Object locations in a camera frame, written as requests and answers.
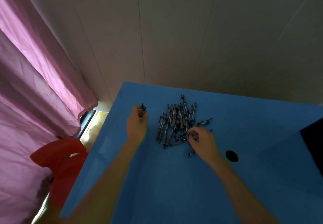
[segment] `curtain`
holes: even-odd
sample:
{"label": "curtain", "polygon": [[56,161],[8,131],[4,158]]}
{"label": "curtain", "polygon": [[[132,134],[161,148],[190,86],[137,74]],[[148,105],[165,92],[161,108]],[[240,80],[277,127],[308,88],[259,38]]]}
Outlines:
{"label": "curtain", "polygon": [[98,102],[30,0],[0,0],[0,223],[30,222],[48,169],[29,156],[73,136]]}

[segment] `blue desk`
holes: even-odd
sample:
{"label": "blue desk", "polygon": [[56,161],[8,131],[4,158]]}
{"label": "blue desk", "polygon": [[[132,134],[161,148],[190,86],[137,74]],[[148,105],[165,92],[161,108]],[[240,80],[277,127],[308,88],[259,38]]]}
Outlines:
{"label": "blue desk", "polygon": [[135,104],[149,111],[147,135],[131,163],[111,223],[239,223],[218,177],[191,147],[155,141],[167,104],[197,102],[197,121],[213,117],[218,147],[237,153],[241,179],[281,223],[323,222],[323,178],[299,130],[323,107],[125,82],[63,207],[67,217],[119,153]]}

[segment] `round grommet hole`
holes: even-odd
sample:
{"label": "round grommet hole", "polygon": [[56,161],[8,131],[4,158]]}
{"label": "round grommet hole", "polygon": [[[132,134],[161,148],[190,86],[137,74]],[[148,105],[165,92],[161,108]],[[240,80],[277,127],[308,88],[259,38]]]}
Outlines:
{"label": "round grommet hole", "polygon": [[225,155],[231,162],[238,162],[238,155],[234,151],[228,150],[225,152]]}

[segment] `red plastic chair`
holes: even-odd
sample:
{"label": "red plastic chair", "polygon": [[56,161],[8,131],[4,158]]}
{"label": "red plastic chair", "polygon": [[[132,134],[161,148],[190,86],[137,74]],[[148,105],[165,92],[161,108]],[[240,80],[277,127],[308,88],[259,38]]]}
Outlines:
{"label": "red plastic chair", "polygon": [[64,205],[87,155],[85,146],[76,138],[48,143],[30,155],[36,164],[50,168],[53,173],[49,193],[54,206]]}

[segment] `floor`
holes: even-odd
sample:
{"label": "floor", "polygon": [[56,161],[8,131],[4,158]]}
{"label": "floor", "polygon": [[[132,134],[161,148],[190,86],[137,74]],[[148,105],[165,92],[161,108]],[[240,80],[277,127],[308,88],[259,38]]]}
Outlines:
{"label": "floor", "polygon": [[[106,112],[96,111],[80,140],[89,152],[97,138],[102,125],[107,118]],[[34,218],[32,224],[59,224],[59,213],[61,208],[54,207],[49,196],[45,199],[42,208]]]}

